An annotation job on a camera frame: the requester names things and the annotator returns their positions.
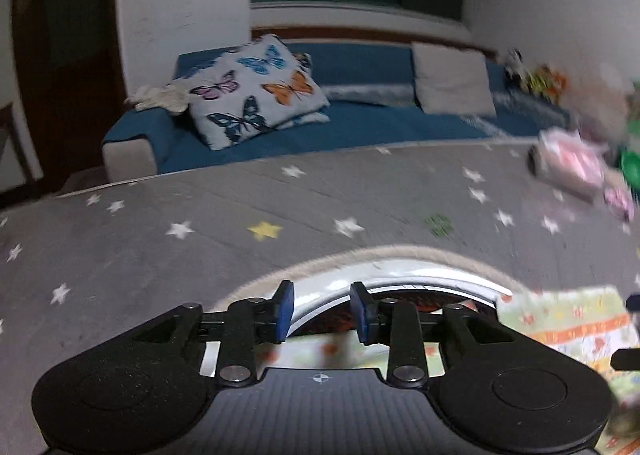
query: metal screw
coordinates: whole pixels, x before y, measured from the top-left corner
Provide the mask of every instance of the metal screw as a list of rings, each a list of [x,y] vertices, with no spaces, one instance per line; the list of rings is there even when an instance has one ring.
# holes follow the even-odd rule
[[[220,377],[232,383],[240,383],[251,376],[251,371],[240,365],[230,365],[220,370]]]
[[[425,376],[424,370],[413,365],[403,365],[394,370],[394,377],[406,383],[415,383]]]

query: door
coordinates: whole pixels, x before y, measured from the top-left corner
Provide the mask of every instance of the door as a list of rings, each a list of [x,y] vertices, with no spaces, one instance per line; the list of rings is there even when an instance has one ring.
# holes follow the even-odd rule
[[[114,0],[13,0],[15,65],[43,191],[102,164],[124,111]]]

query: black butterfly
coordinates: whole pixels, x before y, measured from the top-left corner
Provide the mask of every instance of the black butterfly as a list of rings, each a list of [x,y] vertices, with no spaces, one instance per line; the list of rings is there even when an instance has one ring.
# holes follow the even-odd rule
[[[258,113],[259,111],[260,109],[258,108],[258,103],[255,101],[255,96],[249,96],[244,100],[242,118],[237,118],[229,114],[209,114],[207,117],[220,128],[224,128],[225,135],[229,140],[237,144],[242,137],[242,130],[249,131],[252,127],[260,132],[271,130],[265,122],[264,117]]]

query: white star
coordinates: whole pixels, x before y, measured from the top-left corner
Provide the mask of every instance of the white star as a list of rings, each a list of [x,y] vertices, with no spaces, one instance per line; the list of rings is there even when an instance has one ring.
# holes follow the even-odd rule
[[[109,206],[107,209],[111,212],[111,213],[115,213],[118,210],[121,210],[124,207],[124,200],[116,200],[115,202],[111,203],[111,206]]]
[[[482,190],[474,190],[473,188],[469,188],[469,193],[471,193],[471,198],[478,200],[481,204],[484,204],[489,200],[489,197],[484,194]]]
[[[286,175],[287,177],[295,177],[298,178],[301,175],[306,175],[305,172],[303,172],[298,166],[288,166],[286,168],[282,168],[282,172],[284,173],[284,175]]]
[[[97,204],[98,202],[100,202],[100,196],[93,194],[86,200],[86,205],[92,206],[93,204]]]
[[[51,298],[50,305],[53,305],[55,302],[58,302],[62,305],[65,302],[66,293],[71,291],[71,289],[66,288],[66,283],[63,283],[57,289],[53,289],[53,298]]]
[[[353,238],[353,233],[357,233],[359,231],[364,231],[362,226],[357,225],[356,219],[353,217],[347,218],[346,220],[334,220],[335,221],[335,231],[340,233],[341,235],[345,235],[350,239]]]
[[[501,209],[498,209],[497,213],[494,213],[494,216],[497,220],[502,222],[502,225],[506,228],[508,226],[513,226],[513,216],[504,213]]]
[[[22,246],[20,244],[16,245],[13,249],[9,249],[9,258],[6,259],[7,262],[14,261],[18,258],[18,255],[22,251]]]
[[[189,221],[181,224],[171,224],[171,229],[167,231],[166,235],[174,235],[176,238],[184,240],[188,233],[193,233],[193,229],[189,227],[191,223]]]
[[[462,175],[464,175],[468,179],[471,179],[476,184],[478,184],[479,182],[484,182],[484,177],[480,175],[477,171],[469,170],[467,168],[462,168]]]
[[[548,229],[552,235],[560,232],[560,226],[558,226],[558,223],[546,216],[544,220],[542,220],[542,227]]]

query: star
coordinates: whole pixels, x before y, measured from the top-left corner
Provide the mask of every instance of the star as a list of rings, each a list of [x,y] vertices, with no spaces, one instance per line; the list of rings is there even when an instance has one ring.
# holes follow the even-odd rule
[[[560,226],[558,226],[558,223],[547,216],[542,220],[542,227],[548,229],[552,235],[560,232]]]
[[[111,203],[111,206],[109,206],[107,209],[111,212],[111,213],[115,213],[118,210],[121,210],[124,207],[124,200],[116,200],[115,202]]]
[[[51,298],[50,305],[53,305],[55,302],[62,305],[65,302],[66,293],[69,291],[71,291],[71,289],[66,288],[66,283],[63,283],[57,289],[53,289],[53,298]]]
[[[362,226],[359,226],[356,222],[356,219],[350,216],[346,220],[334,220],[335,222],[335,231],[336,233],[340,233],[345,237],[353,238],[354,233],[358,233],[360,231],[364,231]]]
[[[286,175],[287,177],[295,177],[298,178],[301,175],[306,175],[305,172],[303,172],[298,166],[289,166],[286,168],[282,168],[282,172],[284,173],[284,175]]]
[[[100,196],[93,194],[86,200],[86,205],[92,206],[93,204],[97,204],[98,202],[100,202]]]
[[[471,179],[476,184],[478,184],[479,182],[484,182],[484,177],[480,175],[477,171],[469,170],[467,168],[462,168],[462,175],[464,175],[468,179]]]
[[[254,238],[258,242],[261,242],[267,237],[269,237],[270,239],[277,239],[278,233],[282,228],[280,226],[274,226],[273,224],[270,224],[263,220],[257,226],[253,226],[247,229],[254,234]]]
[[[20,244],[16,245],[13,249],[9,249],[9,258],[6,259],[7,262],[14,261],[18,258],[18,255],[22,251],[22,246]]]
[[[502,222],[502,225],[507,228],[508,226],[513,226],[513,216],[504,213],[501,209],[498,209],[497,213],[494,213],[494,216],[497,220]]]
[[[190,224],[188,220],[181,224],[171,224],[171,229],[165,234],[174,235],[176,238],[184,240],[188,233],[193,233],[193,229],[189,227]]]
[[[474,190],[473,188],[469,188],[469,193],[471,193],[471,198],[478,200],[481,204],[484,204],[489,200],[489,197],[484,194],[482,190]]]

